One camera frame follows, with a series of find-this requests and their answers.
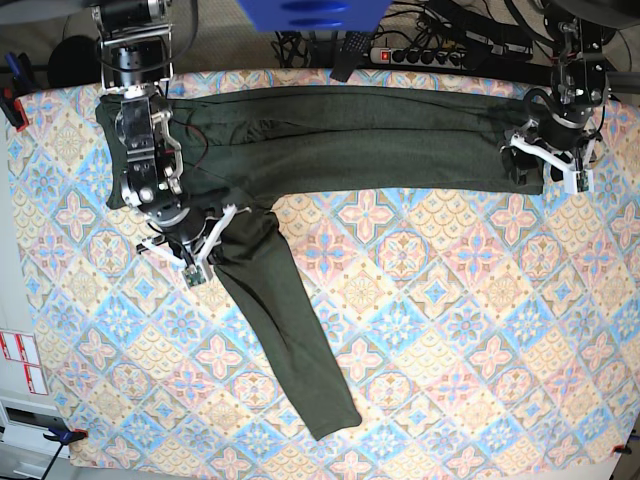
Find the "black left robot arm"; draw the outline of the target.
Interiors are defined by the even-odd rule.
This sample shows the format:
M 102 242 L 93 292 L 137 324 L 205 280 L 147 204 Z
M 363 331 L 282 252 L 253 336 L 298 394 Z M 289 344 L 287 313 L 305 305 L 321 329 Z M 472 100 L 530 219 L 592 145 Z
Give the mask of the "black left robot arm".
M 508 173 L 516 185 L 524 186 L 531 173 L 548 164 L 552 178 L 561 180 L 567 193 L 591 191 L 590 162 L 602 135 L 599 127 L 589 130 L 587 123 L 597 108 L 605 108 L 612 86 L 639 91 L 637 73 L 608 71 L 603 54 L 606 34 L 637 26 L 639 3 L 542 1 L 547 36 L 532 29 L 512 1 L 505 5 L 533 41 L 555 54 L 551 92 L 528 90 L 523 99 L 527 123 L 505 133 L 501 154 Z

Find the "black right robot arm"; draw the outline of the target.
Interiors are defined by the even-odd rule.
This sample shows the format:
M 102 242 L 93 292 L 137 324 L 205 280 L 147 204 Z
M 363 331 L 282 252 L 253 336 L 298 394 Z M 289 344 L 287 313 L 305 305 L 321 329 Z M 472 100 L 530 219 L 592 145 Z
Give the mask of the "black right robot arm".
M 183 188 L 182 146 L 170 133 L 173 113 L 160 92 L 173 76 L 169 8 L 167 1 L 102 1 L 91 14 L 102 86 L 121 98 L 115 118 L 126 157 L 121 197 L 156 233 L 137 249 L 179 268 L 193 288 L 212 280 L 213 251 L 241 210 L 224 203 L 224 188 L 200 194 Z

